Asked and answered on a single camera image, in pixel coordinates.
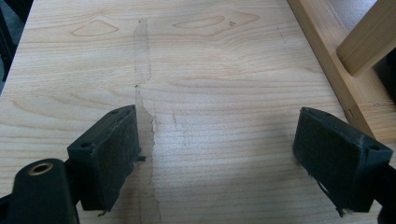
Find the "wooden surface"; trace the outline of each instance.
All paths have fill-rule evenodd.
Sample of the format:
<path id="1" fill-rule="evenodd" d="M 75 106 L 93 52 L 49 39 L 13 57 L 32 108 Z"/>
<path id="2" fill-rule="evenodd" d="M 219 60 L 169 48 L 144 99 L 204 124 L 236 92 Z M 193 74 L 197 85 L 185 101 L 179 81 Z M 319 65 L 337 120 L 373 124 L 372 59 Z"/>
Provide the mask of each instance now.
<path id="1" fill-rule="evenodd" d="M 1 195 L 129 104 L 148 161 L 81 223 L 375 222 L 376 203 L 340 218 L 293 158 L 302 106 L 345 117 L 287 1 L 35 0 L 0 101 Z"/>
<path id="2" fill-rule="evenodd" d="M 337 48 L 345 69 L 357 76 L 396 48 L 396 2 L 378 0 Z"/>
<path id="3" fill-rule="evenodd" d="M 373 69 L 353 77 L 336 49 L 348 30 L 332 1 L 289 0 L 349 123 L 377 140 L 396 142 L 396 107 Z"/>

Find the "light wood panel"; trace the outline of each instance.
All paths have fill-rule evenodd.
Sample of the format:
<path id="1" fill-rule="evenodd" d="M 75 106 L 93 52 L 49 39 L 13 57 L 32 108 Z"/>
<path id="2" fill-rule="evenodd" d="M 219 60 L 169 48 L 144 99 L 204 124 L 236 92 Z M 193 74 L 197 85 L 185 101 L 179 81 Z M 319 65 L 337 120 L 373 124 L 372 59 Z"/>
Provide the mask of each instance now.
<path id="1" fill-rule="evenodd" d="M 341 219 L 293 158 L 301 106 L 343 111 L 286 1 L 36 0 L 0 102 L 1 194 L 129 104 L 148 161 L 81 223 L 376 219 Z"/>
<path id="2" fill-rule="evenodd" d="M 337 48 L 352 76 L 373 67 L 396 48 L 396 2 L 378 0 Z"/>
<path id="3" fill-rule="evenodd" d="M 289 0 L 323 71 L 344 108 L 348 122 L 381 142 L 396 142 L 396 107 L 371 68 L 353 77 L 339 60 L 336 49 L 348 31 L 332 1 Z"/>

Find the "wooden leg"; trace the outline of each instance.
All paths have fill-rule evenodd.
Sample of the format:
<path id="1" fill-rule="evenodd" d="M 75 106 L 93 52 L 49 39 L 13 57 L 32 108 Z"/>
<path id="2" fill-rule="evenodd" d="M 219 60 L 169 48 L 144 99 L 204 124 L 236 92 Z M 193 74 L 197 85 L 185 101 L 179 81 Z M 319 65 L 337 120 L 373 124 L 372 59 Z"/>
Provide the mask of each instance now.
<path id="1" fill-rule="evenodd" d="M 396 2 L 378 0 L 337 49 L 345 69 L 356 76 L 396 47 Z"/>

